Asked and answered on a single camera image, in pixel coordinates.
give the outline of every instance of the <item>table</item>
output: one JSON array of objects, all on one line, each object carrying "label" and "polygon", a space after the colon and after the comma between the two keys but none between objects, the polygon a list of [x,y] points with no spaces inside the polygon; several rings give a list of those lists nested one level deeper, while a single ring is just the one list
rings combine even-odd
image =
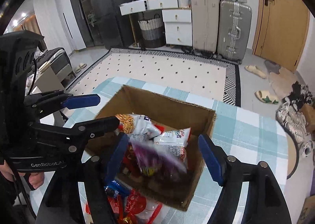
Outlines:
[{"label": "table", "polygon": [[39,72],[35,79],[34,87],[38,87],[42,92],[49,92],[53,90],[65,90],[60,83],[58,77],[53,69],[49,66],[44,72]]},{"label": "table", "polygon": [[[257,113],[228,105],[221,101],[132,78],[114,77],[105,80],[94,89],[93,93],[97,93],[101,98],[100,104],[94,107],[77,109],[64,127],[70,128],[77,122],[94,119],[100,109],[123,84],[214,109],[217,114],[212,136],[214,144],[221,146],[227,155],[234,155],[245,163],[257,164],[259,161],[266,161],[275,174],[282,192],[284,192],[288,168],[288,143],[283,128],[271,118],[263,117]],[[85,152],[82,161],[85,162],[89,157]],[[31,193],[31,202],[35,212],[38,210],[51,176],[51,173],[45,174],[47,179],[44,185]],[[83,205],[86,202],[83,183],[79,183],[79,190]],[[243,183],[234,223],[240,223],[242,219],[247,191],[248,183]],[[206,224],[220,192],[221,187],[212,180],[205,166],[188,211],[182,212],[166,207],[162,223]]]}]

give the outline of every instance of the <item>floor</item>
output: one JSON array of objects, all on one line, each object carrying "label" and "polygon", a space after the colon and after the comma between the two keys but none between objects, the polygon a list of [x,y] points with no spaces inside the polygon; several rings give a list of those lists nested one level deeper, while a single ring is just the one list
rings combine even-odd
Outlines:
[{"label": "floor", "polygon": [[[170,50],[167,47],[163,47],[159,50],[180,52],[180,49]],[[86,49],[71,55],[71,64],[75,67],[79,63],[86,63],[87,67],[85,69],[87,69],[105,53],[105,49]],[[257,65],[261,70],[267,72],[264,65],[264,59],[252,55],[250,52],[245,54],[243,63],[239,66],[241,81],[241,107],[274,119],[275,111],[278,108],[278,105],[262,103],[254,95],[254,92],[258,90],[269,90],[273,93],[273,89],[271,88],[268,79],[261,79],[260,77],[247,72],[244,69],[246,65]],[[290,179],[287,180],[284,196],[286,198],[293,224],[297,223],[304,200],[310,195],[313,169],[312,155],[306,159],[300,159],[296,172]]]},{"label": "floor", "polygon": [[[86,63],[86,67],[81,69],[79,73],[76,73],[76,77],[79,77],[86,69],[88,69],[93,63],[95,63],[98,59],[105,55],[108,50],[102,46],[100,47],[89,47],[78,52],[72,53],[69,56],[71,66],[73,71],[75,67],[79,66],[80,63]],[[68,81],[68,85],[70,85],[76,78]]]}]

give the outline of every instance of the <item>cardboard box flap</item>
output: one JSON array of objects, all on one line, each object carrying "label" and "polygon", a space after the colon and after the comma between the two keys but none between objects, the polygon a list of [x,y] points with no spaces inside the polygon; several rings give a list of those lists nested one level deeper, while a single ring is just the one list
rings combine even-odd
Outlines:
[{"label": "cardboard box flap", "polygon": [[198,136],[206,132],[205,127],[215,112],[209,109],[175,100],[150,91],[123,86],[137,114],[148,116],[159,123],[176,129],[192,128]]}]

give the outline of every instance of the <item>rug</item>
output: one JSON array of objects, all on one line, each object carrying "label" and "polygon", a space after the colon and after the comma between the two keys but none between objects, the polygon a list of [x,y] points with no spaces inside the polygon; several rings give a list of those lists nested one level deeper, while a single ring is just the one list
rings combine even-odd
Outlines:
[{"label": "rug", "polygon": [[238,65],[169,51],[112,48],[66,91],[74,95],[90,93],[108,75],[127,76],[160,85],[169,84],[180,90],[240,107]]},{"label": "rug", "polygon": [[265,60],[264,63],[268,71],[269,83],[278,98],[283,99],[288,96],[292,92],[292,84],[298,81],[297,76],[272,61]]}]

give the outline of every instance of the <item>human hand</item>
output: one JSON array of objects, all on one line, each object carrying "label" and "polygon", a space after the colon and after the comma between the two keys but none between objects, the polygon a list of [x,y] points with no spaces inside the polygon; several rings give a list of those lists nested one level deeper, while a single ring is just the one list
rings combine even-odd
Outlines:
[{"label": "human hand", "polygon": [[31,173],[28,182],[33,186],[34,189],[38,189],[43,185],[45,175],[43,172]]},{"label": "human hand", "polygon": [[[7,180],[13,182],[13,172],[6,161],[4,161],[3,165],[0,165],[0,172]],[[44,183],[44,173],[31,173],[28,182],[33,186],[34,189],[38,189]]]},{"label": "human hand", "polygon": [[[6,178],[7,180],[13,182],[13,172],[6,161],[4,161],[4,164],[0,165],[0,172]],[[20,176],[24,176],[25,173],[19,172]]]}]

